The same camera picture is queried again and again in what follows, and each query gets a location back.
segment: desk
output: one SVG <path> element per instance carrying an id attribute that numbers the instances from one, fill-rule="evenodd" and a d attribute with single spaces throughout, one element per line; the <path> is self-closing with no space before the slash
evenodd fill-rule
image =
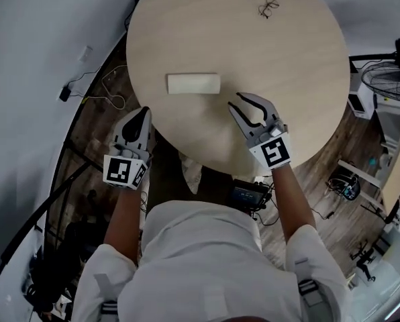
<path id="1" fill-rule="evenodd" d="M 127 36 L 134 92 L 152 110 L 155 128 L 179 151 L 228 174 L 266 174 L 249 153 L 228 111 L 236 92 L 274 103 L 288 124 L 296 167 L 331 138 L 349 92 L 348 54 L 340 28 L 322 0 L 140 0 Z M 168 95 L 170 73 L 221 75 L 219 95 Z"/>
<path id="2" fill-rule="evenodd" d="M 391 212 L 400 195 L 400 140 L 395 152 L 393 153 L 393 158 L 388 168 L 388 175 L 384 180 L 378 180 L 344 161 L 339 160 L 338 164 L 359 175 L 360 178 L 369 181 L 369 183 L 376 187 L 379 187 L 381 189 L 380 199 L 382 199 L 383 204 L 364 192 L 361 192 L 361 197 L 365 198 L 374 206 L 381 208 L 387 215 Z"/>

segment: white cable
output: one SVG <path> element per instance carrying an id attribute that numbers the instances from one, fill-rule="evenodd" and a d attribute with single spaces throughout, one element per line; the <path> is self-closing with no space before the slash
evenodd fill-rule
<path id="1" fill-rule="evenodd" d="M 121 98 L 122 101 L 123 101 L 123 107 L 118 107 L 118 106 L 116 106 L 114 103 L 112 103 L 112 100 L 111 100 L 111 99 L 109 99 L 108 97 L 105 97 L 105 96 L 98 96 L 98 97 L 89 96 L 89 97 L 86 97 L 86 96 L 84 96 L 84 95 L 74 94 L 74 95 L 70 95 L 69 97 L 81 97 L 81 98 L 87 98 L 87 99 L 106 99 L 106 100 L 109 101 L 109 103 L 110 103 L 113 107 L 115 107 L 117 110 L 124 110 L 124 109 L 126 108 L 126 100 L 124 99 L 124 97 L 123 97 L 122 95 L 112 95 L 112 94 L 108 91 L 108 89 L 107 89 L 107 87 L 106 87 L 106 85 L 105 85 L 105 83 L 104 83 L 104 80 L 105 80 L 105 78 L 107 78 L 110 74 L 112 74 L 113 72 L 115 72 L 115 70 L 117 70 L 118 68 L 122 68 L 122 67 L 126 67 L 126 66 L 127 66 L 127 64 L 122 64 L 122 65 L 120 65 L 120 66 L 116 66 L 114 69 L 112 69 L 110 72 L 108 72 L 103 78 L 101 78 L 101 85 L 102 85 L 103 88 L 105 89 L 106 93 L 107 93 L 110 97 L 112 97 L 112 98 Z"/>

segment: wooden desk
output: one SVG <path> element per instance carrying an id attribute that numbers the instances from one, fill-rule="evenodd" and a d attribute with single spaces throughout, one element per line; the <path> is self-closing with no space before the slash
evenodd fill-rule
<path id="1" fill-rule="evenodd" d="M 397 145 L 397 149 L 393 154 L 393 158 L 388 169 L 389 173 L 385 180 L 380 181 L 344 161 L 340 160 L 338 164 L 359 175 L 360 178 L 369 181 L 369 183 L 375 185 L 376 187 L 379 187 L 381 189 L 380 199 L 383 200 L 383 204 L 368 196 L 364 192 L 361 192 L 361 197 L 365 198 L 374 206 L 381 208 L 387 215 L 392 211 L 394 204 L 400 195 L 400 140 Z"/>
<path id="2" fill-rule="evenodd" d="M 186 156 L 214 170 L 267 173 L 245 146 L 228 111 L 236 92 L 272 101 L 289 125 L 293 167 L 315 155 L 343 115 L 349 92 L 348 54 L 322 0 L 140 0 L 127 36 L 130 79 L 157 130 Z M 216 72 L 219 95 L 168 95 L 170 73 Z"/>

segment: fan grille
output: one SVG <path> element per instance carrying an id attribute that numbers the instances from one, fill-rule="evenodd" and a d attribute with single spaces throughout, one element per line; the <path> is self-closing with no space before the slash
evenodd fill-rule
<path id="1" fill-rule="evenodd" d="M 373 92 L 400 101 L 400 68 L 394 62 L 369 66 L 361 79 Z"/>

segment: eyeglasses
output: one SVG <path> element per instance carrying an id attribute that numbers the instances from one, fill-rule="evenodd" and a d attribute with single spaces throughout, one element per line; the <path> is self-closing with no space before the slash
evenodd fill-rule
<path id="1" fill-rule="evenodd" d="M 258 8 L 258 12 L 260 15 L 268 19 L 268 17 L 272 16 L 272 9 L 276 9 L 279 7 L 279 4 L 276 0 L 266 0 L 266 5 L 261 5 Z"/>

